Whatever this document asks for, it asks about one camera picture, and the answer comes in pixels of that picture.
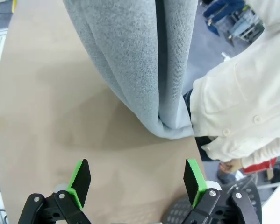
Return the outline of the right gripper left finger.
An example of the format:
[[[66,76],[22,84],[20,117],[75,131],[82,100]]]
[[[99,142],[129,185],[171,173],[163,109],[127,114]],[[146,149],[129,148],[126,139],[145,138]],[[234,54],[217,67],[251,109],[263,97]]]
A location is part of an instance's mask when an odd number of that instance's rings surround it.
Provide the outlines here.
[[[91,182],[87,159],[77,163],[66,189],[53,192],[49,197],[33,193],[28,196],[18,223],[55,224],[66,221],[68,224],[89,224],[83,213],[86,196]]]

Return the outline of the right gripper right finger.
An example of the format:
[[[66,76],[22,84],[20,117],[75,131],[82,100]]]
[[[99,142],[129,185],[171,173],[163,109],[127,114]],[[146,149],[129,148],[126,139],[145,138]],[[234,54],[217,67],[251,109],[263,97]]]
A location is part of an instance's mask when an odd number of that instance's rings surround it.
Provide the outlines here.
[[[186,160],[183,180],[191,205],[184,224],[261,223],[246,191],[208,187],[195,159]]]

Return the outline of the person's left hand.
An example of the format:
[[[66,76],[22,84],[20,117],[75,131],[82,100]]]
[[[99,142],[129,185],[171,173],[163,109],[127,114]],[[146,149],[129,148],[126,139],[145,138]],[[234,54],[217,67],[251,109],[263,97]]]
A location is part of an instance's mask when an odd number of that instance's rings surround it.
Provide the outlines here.
[[[225,173],[234,173],[243,167],[240,159],[233,159],[228,162],[221,162],[219,169]]]

